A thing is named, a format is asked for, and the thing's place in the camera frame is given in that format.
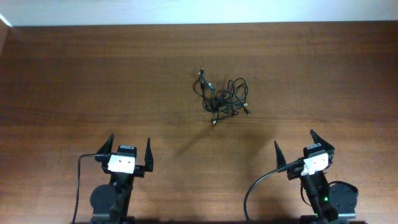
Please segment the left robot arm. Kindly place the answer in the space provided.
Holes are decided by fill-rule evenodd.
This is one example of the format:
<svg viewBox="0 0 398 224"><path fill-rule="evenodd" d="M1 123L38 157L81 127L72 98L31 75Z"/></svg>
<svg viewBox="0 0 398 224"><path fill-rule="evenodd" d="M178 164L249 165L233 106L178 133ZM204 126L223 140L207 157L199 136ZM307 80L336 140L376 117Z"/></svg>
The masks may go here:
<svg viewBox="0 0 398 224"><path fill-rule="evenodd" d="M147 140L143 165L136 164L136 147L120 145L118 150L113 152L113 140L112 134L95 154L95 161L101 164L105 174L110 175L110 180L91 193L91 223L134 223L134 217L128 215L134 179L143 178L147 172L154 169L150 139Z"/></svg>

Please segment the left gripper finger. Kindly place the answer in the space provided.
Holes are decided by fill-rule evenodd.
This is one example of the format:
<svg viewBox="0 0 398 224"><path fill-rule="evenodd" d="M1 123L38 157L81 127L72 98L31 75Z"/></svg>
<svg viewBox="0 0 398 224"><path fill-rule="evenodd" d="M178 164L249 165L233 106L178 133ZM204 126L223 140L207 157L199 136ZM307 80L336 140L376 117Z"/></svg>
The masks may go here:
<svg viewBox="0 0 398 224"><path fill-rule="evenodd" d="M144 156L145 171L152 172L154 168L154 158L152 155L152 150L150 148L150 138L147 139L146 153Z"/></svg>
<svg viewBox="0 0 398 224"><path fill-rule="evenodd" d="M112 151L114 134L112 133L108 140L97 150L96 155L107 155Z"/></svg>

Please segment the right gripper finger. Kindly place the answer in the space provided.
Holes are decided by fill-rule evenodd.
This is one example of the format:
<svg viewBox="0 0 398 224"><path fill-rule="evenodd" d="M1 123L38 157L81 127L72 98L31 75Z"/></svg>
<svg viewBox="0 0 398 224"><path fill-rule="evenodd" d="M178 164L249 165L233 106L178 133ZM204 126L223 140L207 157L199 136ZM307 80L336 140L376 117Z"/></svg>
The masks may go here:
<svg viewBox="0 0 398 224"><path fill-rule="evenodd" d="M326 150L326 152L334 152L335 151L335 148L330 143L328 143L323 138L321 138L313 129L310 130L310 135L311 135L314 143L321 144L324 147L324 149Z"/></svg>
<svg viewBox="0 0 398 224"><path fill-rule="evenodd" d="M277 141L274 141L274 147L275 147L275 153L276 153L277 170L279 172L283 172L284 167L287 165L284 154L283 154L282 150L280 149Z"/></svg>

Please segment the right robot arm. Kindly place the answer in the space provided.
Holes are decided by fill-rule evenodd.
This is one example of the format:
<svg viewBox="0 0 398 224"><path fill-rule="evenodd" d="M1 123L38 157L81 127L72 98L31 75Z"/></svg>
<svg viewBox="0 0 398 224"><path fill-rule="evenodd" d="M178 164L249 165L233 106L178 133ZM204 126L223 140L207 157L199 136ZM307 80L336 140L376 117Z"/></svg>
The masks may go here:
<svg viewBox="0 0 398 224"><path fill-rule="evenodd" d="M277 142L274 143L277 172L289 180L300 180L300 193L306 194L313 215L302 215L300 223L349 223L356 218L358 188L343 181L327 181L325 170L333 163L335 147L310 131L313 144L303 148L303 157L287 163Z"/></svg>

